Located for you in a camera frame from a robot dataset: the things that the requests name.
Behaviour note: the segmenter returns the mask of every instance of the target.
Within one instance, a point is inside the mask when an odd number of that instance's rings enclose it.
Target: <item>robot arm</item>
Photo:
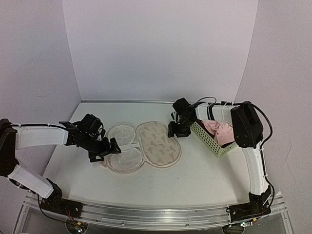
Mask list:
[[[41,145],[76,145],[88,151],[90,162],[103,161],[106,155],[118,154],[121,150],[114,138],[109,142],[104,137],[103,124],[93,115],[87,114],[79,122],[60,124],[63,126],[11,124],[7,119],[0,120],[0,176],[40,195],[44,198],[44,209],[61,213],[64,207],[75,206],[70,212],[79,216],[82,204],[62,199],[61,189],[49,179],[27,170],[15,158],[15,150]]]
[[[198,120],[218,120],[233,125],[234,138],[245,155],[250,177],[250,202],[229,207],[232,222],[269,214],[271,185],[266,179],[266,169],[261,149],[262,123],[250,102],[189,104],[181,98],[173,104],[177,113],[176,122],[170,122],[168,137],[187,137],[190,126]]]

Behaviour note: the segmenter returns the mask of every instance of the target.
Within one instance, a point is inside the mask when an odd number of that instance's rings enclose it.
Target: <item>laundry basket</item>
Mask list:
[[[204,144],[211,149],[216,157],[221,157],[230,150],[234,149],[237,144],[233,142],[225,148],[219,146],[219,144],[203,129],[197,122],[194,122],[191,126],[191,130],[204,142]]]

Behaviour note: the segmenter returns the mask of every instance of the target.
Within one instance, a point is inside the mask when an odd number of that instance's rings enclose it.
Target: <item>plastic basket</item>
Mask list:
[[[225,148],[221,148],[219,144],[196,122],[191,126],[191,130],[204,142],[204,144],[211,149],[216,157],[221,157],[230,150],[234,149],[237,144],[233,142]]]

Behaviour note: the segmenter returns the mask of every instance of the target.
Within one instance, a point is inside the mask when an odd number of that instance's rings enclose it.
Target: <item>white wall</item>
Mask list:
[[[61,0],[0,2],[0,118],[12,122],[69,120],[80,102]],[[17,151],[43,173],[53,147]],[[0,178],[0,230],[11,233],[25,192]]]
[[[257,0],[64,0],[82,99],[234,100]]]
[[[265,145],[268,174],[280,186],[295,233],[312,223],[312,3],[260,0],[237,101],[250,100],[274,127]]]

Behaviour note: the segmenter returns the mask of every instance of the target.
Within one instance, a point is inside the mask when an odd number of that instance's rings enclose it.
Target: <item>pink cloth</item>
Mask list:
[[[233,128],[228,123],[214,120],[202,120],[202,122],[220,146],[235,141]]]

